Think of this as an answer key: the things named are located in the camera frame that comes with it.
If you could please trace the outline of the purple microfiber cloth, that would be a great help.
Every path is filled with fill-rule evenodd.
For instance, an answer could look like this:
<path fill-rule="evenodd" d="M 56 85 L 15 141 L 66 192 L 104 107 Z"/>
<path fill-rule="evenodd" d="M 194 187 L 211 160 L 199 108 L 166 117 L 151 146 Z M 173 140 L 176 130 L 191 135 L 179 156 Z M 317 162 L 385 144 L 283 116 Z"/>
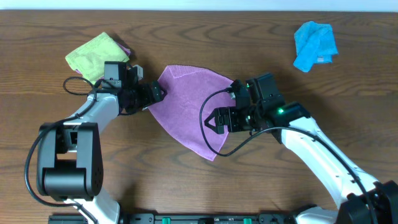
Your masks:
<path fill-rule="evenodd" d="M 200 108 L 208 96 L 229 87 L 233 81 L 206 68 L 168 65 L 158 82 L 167 91 L 167 96 L 163 101 L 150 106 L 149 111 L 180 144 L 213 161 L 216 154 L 206 143 L 219 152 L 227 140 L 228 130 L 216 134 L 204 127 L 203 136 L 200 129 L 203 121 L 199 116 L 205 119 L 215 108 L 234 106 L 235 101 L 227 93 L 220 93 L 206 103 L 202 113 Z"/>

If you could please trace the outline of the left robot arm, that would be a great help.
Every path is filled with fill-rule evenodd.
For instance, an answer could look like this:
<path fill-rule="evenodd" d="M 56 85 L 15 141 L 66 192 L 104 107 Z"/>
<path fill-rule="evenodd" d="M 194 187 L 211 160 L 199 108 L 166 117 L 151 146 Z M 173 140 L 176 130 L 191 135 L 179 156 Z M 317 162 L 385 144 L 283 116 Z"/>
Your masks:
<path fill-rule="evenodd" d="M 118 116 L 128 116 L 167 96 L 158 81 L 141 83 L 142 67 L 105 62 L 104 77 L 89 82 L 86 102 L 71 116 L 44 123 L 30 151 L 37 152 L 38 202 L 73 207 L 88 223 L 129 223 L 103 188 L 100 134 Z"/>

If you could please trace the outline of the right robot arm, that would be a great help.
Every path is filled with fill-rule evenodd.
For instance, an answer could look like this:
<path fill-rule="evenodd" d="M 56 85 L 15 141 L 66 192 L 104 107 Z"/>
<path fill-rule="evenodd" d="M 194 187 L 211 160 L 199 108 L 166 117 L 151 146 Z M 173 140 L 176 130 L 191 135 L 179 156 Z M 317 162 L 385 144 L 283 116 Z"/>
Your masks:
<path fill-rule="evenodd" d="M 296 154 L 331 195 L 337 209 L 310 206 L 290 223 L 397 223 L 397 184 L 384 184 L 351 161 L 297 102 L 286 103 L 274 76 L 266 73 L 223 89 L 234 106 L 215 108 L 200 127 L 216 134 L 248 131 L 250 139 L 271 133 Z"/>

